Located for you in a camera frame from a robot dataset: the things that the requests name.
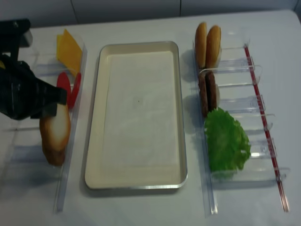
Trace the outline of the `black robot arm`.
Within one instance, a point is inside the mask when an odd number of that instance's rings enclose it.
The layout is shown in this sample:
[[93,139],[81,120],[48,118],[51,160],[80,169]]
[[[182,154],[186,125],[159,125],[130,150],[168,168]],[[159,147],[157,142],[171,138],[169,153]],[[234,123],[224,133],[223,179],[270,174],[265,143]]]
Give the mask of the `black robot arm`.
[[20,47],[29,47],[29,19],[0,23],[0,112],[21,121],[54,117],[58,104],[67,103],[67,92],[35,76],[25,61],[18,60]]

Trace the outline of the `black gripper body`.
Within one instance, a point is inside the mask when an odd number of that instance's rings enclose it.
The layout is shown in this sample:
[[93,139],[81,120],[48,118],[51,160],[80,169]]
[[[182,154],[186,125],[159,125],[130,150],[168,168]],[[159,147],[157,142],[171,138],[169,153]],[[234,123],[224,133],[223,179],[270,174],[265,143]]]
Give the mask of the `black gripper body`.
[[13,120],[54,117],[67,91],[38,79],[24,61],[0,56],[0,112]]

